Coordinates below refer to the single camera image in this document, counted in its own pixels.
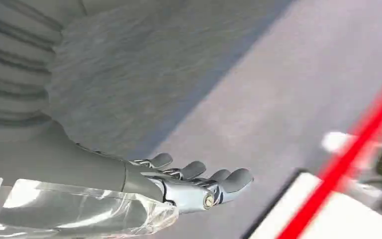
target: clear plastic wrap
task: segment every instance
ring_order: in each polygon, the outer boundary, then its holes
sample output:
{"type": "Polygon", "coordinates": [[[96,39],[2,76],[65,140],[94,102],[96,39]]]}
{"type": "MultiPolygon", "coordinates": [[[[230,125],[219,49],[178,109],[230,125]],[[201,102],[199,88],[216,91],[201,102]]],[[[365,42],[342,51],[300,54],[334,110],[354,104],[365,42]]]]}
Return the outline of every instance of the clear plastic wrap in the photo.
{"type": "Polygon", "coordinates": [[[129,238],[173,224],[178,209],[140,194],[19,179],[0,210],[0,238],[129,238]]]}

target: red stripe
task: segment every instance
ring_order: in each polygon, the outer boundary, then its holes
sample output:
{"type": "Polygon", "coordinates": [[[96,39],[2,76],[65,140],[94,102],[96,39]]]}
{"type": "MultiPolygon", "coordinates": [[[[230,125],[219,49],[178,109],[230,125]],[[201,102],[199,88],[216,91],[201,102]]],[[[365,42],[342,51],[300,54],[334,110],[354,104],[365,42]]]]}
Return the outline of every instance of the red stripe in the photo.
{"type": "Polygon", "coordinates": [[[360,154],[365,152],[366,144],[382,137],[382,94],[373,104],[371,110],[357,124],[353,135],[358,135],[357,139],[347,145],[347,150],[343,155],[334,155],[332,157],[331,163],[320,174],[323,179],[322,183],[299,209],[299,212],[277,237],[278,239],[298,238],[321,209],[331,192],[337,190],[338,186],[344,186],[342,184],[343,179],[347,178],[346,176],[350,173],[354,173],[350,171],[351,166],[356,158],[359,158],[360,154]]]}

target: concrete floor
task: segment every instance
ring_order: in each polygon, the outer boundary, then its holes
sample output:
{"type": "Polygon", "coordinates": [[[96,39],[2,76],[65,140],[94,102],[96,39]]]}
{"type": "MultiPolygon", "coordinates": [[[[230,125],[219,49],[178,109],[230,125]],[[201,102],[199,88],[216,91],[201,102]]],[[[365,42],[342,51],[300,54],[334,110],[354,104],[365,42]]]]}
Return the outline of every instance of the concrete floor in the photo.
{"type": "Polygon", "coordinates": [[[382,0],[128,2],[68,27],[49,113],[94,149],[256,178],[148,238],[239,238],[296,168],[324,164],[322,136],[350,128],[382,87],[382,0]]]}

